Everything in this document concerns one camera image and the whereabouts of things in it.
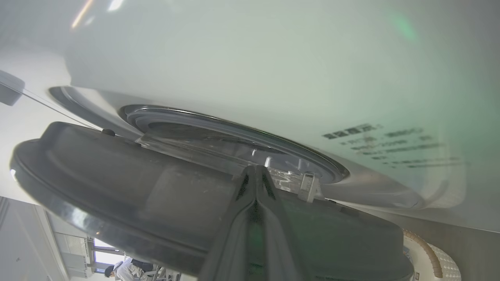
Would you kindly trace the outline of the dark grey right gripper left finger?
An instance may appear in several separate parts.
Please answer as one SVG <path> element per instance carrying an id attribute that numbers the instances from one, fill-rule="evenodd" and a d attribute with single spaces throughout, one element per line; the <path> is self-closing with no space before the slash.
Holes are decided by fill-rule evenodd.
<path id="1" fill-rule="evenodd" d="M 246 167 L 236 181 L 229 206 L 199 274 L 200 281 L 246 281 L 251 209 L 257 192 L 256 167 Z"/>

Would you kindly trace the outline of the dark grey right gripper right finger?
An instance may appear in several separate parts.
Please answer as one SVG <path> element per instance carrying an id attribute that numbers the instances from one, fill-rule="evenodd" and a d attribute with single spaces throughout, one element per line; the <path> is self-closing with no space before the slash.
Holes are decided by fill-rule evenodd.
<path id="1" fill-rule="evenodd" d="M 256 203 L 264 228 L 264 268 L 268 281 L 312 281 L 289 217 L 268 169 L 256 167 Z"/>

